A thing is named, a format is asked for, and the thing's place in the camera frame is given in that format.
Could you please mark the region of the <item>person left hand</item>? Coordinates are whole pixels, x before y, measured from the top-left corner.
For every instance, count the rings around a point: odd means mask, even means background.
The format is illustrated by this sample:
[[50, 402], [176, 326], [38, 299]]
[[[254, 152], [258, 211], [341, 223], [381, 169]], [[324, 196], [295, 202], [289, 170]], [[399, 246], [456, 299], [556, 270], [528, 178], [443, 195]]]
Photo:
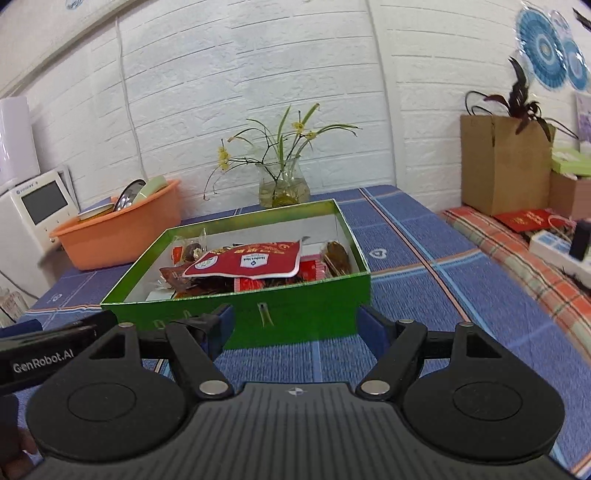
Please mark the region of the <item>person left hand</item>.
[[31, 457], [37, 446], [27, 429], [18, 426], [19, 401], [14, 395], [1, 397], [1, 478], [21, 479], [34, 469]]

